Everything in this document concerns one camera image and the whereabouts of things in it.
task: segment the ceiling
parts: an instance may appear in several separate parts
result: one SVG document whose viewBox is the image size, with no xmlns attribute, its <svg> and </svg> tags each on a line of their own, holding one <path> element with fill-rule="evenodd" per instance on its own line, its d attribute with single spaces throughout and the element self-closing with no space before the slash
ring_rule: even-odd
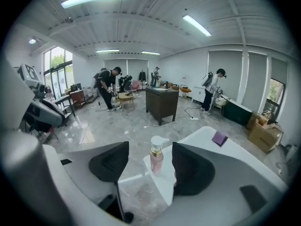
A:
<svg viewBox="0 0 301 226">
<path fill-rule="evenodd" d="M 293 56 L 292 38 L 267 0 L 102 0 L 64 9 L 65 0 L 35 0 L 17 26 L 45 41 L 34 52 L 56 44 L 87 58 L 96 50 L 142 50 L 166 57 L 210 45 L 243 44 Z M 211 34 L 204 36 L 182 19 L 185 14 Z M 71 17 L 72 23 L 65 20 Z"/>
</svg>

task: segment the wooden cabinet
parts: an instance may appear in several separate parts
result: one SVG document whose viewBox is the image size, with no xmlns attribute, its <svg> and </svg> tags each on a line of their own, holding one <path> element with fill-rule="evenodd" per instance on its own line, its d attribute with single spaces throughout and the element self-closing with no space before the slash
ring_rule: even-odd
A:
<svg viewBox="0 0 301 226">
<path fill-rule="evenodd" d="M 178 106 L 179 92 L 177 90 L 156 90 L 153 87 L 146 87 L 146 112 L 150 112 L 158 121 L 159 126 L 162 118 L 175 114 Z"/>
<path fill-rule="evenodd" d="M 86 103 L 84 91 L 82 89 L 70 92 L 70 96 L 76 108 L 82 108 Z"/>
</svg>

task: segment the pink chair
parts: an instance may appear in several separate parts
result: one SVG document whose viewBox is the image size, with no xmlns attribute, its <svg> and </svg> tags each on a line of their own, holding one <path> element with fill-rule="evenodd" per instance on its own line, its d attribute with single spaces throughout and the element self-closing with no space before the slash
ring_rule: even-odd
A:
<svg viewBox="0 0 301 226">
<path fill-rule="evenodd" d="M 131 90 L 125 90 L 126 92 L 135 92 L 137 95 L 137 90 L 140 88 L 140 81 L 133 81 L 131 84 Z"/>
</svg>

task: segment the black t-shirt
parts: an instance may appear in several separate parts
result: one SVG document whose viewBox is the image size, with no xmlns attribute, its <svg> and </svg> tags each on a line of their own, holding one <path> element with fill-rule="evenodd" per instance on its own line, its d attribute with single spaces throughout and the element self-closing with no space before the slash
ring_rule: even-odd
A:
<svg viewBox="0 0 301 226">
<path fill-rule="evenodd" d="M 112 70 L 106 70 L 106 71 L 102 71 L 100 76 L 99 76 L 99 87 L 102 88 L 103 85 L 101 84 L 100 81 L 103 81 L 107 87 L 110 87 L 111 84 L 115 84 L 116 82 L 116 77 L 114 75 L 112 75 Z"/>
</svg>

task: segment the white shirt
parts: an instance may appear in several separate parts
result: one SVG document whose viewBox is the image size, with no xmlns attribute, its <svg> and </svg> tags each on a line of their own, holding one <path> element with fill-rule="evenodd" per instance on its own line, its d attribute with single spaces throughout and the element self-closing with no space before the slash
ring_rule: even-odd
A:
<svg viewBox="0 0 301 226">
<path fill-rule="evenodd" d="M 217 91 L 217 81 L 218 81 L 218 75 L 215 74 L 215 75 L 212 77 L 211 84 L 208 85 L 208 86 L 206 87 L 206 90 L 207 90 L 209 93 L 213 94 L 215 91 Z"/>
</svg>

